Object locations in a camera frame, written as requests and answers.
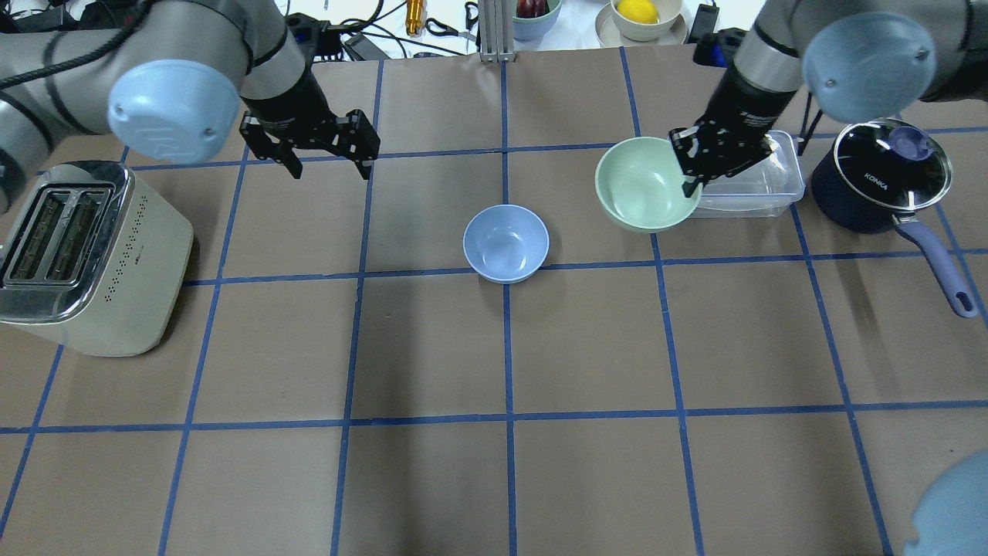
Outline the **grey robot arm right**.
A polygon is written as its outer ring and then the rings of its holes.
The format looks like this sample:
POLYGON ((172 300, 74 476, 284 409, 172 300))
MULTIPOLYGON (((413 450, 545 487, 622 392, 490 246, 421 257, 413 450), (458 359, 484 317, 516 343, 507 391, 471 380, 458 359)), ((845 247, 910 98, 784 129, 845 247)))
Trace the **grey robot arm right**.
POLYGON ((671 130, 682 194, 768 155, 801 87, 855 124, 916 101, 986 99, 984 1, 766 1, 691 127, 671 130))

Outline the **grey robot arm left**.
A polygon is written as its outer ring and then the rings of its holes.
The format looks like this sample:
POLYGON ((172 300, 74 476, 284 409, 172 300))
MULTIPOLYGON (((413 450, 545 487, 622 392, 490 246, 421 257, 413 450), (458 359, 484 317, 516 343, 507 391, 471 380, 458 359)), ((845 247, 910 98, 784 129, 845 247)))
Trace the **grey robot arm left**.
POLYGON ((272 1, 141 1, 118 29, 2 35, 2 211, 68 137, 112 134, 177 164, 211 161, 239 122, 254 158, 301 175, 325 151, 371 178, 381 140, 336 115, 272 1))

